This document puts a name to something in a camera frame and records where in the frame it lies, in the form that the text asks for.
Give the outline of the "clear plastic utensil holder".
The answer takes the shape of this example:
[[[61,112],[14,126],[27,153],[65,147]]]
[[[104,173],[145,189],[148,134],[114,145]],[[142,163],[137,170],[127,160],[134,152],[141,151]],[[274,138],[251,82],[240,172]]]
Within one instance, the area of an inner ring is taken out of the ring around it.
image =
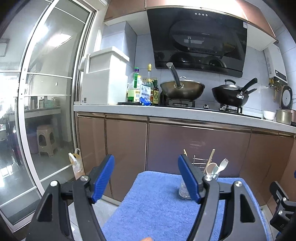
[[[185,154],[178,157],[178,168],[192,200],[200,204],[208,196],[219,199],[219,184],[213,179],[206,180]]]

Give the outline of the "white ceramic spoon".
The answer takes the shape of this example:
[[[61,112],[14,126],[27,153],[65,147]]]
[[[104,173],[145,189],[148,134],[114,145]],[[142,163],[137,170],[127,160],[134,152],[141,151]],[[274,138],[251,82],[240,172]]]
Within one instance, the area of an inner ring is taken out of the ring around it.
[[[219,176],[219,166],[215,166],[212,170],[211,177],[217,180],[218,176]]]

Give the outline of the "yellow bag on floor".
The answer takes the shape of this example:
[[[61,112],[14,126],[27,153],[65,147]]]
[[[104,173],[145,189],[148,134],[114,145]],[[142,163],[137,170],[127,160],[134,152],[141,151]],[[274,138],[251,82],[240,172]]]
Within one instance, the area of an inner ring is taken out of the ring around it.
[[[78,180],[81,176],[85,175],[82,157],[80,154],[81,150],[78,148],[74,150],[74,153],[68,153],[68,157],[72,165],[74,177],[76,180]]]

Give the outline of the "white plastic fork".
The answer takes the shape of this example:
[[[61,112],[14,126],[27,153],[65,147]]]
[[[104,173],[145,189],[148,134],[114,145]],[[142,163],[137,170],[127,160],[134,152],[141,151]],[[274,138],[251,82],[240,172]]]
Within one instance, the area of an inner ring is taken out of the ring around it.
[[[228,159],[224,159],[224,160],[220,163],[220,166],[219,166],[218,171],[217,171],[217,173],[216,173],[217,176],[219,176],[220,173],[226,169],[228,163],[229,163]]]

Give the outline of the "beige plastic stool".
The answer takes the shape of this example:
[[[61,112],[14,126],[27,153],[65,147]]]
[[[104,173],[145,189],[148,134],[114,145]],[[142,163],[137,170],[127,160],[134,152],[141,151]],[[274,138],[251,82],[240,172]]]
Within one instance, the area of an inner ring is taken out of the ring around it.
[[[54,155],[58,146],[52,125],[40,125],[37,127],[37,142],[39,155],[41,153],[47,153],[49,157]]]

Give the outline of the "gas stove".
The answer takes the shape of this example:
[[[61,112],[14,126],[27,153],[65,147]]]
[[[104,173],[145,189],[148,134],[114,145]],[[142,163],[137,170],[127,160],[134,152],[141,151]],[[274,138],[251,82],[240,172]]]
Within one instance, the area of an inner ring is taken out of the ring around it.
[[[170,99],[166,96],[161,96],[159,106],[171,108],[193,108],[215,112],[224,112],[229,114],[243,115],[253,118],[263,118],[262,113],[248,111],[243,107],[234,107],[229,105],[222,105],[218,102],[200,101],[200,100],[186,100],[186,99]]]

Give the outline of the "green cap bottle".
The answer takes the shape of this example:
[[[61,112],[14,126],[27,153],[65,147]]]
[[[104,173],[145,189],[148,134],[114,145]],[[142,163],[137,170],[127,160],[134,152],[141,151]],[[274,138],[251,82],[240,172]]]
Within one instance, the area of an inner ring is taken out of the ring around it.
[[[139,68],[135,67],[133,72],[128,77],[126,91],[127,102],[139,102],[141,83],[142,77],[139,74]]]

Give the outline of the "black wok with lid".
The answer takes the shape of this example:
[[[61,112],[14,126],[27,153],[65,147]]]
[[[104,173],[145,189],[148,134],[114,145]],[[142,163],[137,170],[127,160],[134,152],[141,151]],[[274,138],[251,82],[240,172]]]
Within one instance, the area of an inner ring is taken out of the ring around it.
[[[249,99],[251,93],[257,89],[248,90],[258,82],[257,78],[253,78],[243,87],[236,85],[231,79],[226,79],[224,85],[212,88],[215,100],[221,105],[234,106],[236,108],[243,107]]]

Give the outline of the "steel pot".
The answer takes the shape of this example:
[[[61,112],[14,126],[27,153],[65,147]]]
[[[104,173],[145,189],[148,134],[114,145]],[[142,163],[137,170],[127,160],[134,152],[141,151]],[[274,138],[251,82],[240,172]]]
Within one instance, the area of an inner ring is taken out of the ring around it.
[[[275,120],[277,123],[295,126],[295,110],[278,109],[276,111]]]

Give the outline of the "blue label oil bottle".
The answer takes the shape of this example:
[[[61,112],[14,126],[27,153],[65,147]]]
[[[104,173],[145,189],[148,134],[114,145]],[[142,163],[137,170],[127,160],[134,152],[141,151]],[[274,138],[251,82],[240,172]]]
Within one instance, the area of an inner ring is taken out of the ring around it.
[[[152,105],[154,94],[154,83],[151,78],[152,64],[149,63],[147,67],[147,78],[142,81],[140,86],[140,103],[143,105]]]

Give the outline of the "dark sauce bottle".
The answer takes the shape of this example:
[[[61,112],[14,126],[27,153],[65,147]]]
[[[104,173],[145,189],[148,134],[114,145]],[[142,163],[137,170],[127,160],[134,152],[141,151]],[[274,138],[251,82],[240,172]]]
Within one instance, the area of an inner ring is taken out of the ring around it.
[[[153,105],[159,105],[159,88],[158,88],[158,80],[153,79],[154,84],[154,90],[153,90],[153,99],[152,104]]]

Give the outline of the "white bowl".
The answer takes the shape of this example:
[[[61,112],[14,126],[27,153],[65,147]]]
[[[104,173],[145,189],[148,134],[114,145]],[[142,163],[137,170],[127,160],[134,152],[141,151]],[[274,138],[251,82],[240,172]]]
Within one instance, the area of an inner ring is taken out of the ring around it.
[[[275,119],[275,115],[276,115],[275,112],[267,111],[267,110],[264,110],[264,111],[263,111],[263,118],[264,118],[265,120],[273,121],[273,120]]]

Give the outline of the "white storage box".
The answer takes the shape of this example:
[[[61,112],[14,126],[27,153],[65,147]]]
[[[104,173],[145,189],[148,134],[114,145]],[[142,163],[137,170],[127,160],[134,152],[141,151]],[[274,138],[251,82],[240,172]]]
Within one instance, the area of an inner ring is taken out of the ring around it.
[[[83,73],[81,104],[115,105],[126,98],[126,65],[130,58],[112,46],[84,56],[79,64]]]

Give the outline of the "white water heater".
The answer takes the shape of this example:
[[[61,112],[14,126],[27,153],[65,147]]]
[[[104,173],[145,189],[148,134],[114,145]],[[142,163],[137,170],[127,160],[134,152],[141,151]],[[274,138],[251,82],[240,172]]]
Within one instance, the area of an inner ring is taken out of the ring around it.
[[[264,49],[269,78],[274,83],[287,85],[287,73],[279,47],[273,43]]]

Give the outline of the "black range hood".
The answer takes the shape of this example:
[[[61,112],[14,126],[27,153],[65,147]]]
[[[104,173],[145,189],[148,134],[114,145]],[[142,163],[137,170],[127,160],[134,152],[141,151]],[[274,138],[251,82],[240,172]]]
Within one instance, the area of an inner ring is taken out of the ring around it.
[[[154,65],[240,78],[247,47],[247,23],[233,16],[187,8],[147,10]]]

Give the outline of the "glass sliding door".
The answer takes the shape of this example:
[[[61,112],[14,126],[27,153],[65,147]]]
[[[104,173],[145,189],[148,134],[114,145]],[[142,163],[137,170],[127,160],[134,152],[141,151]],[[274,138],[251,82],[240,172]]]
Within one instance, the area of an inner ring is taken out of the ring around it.
[[[20,1],[1,22],[1,217],[26,226],[53,180],[72,181],[78,64],[94,10],[84,1]],[[58,149],[39,155],[37,127]]]

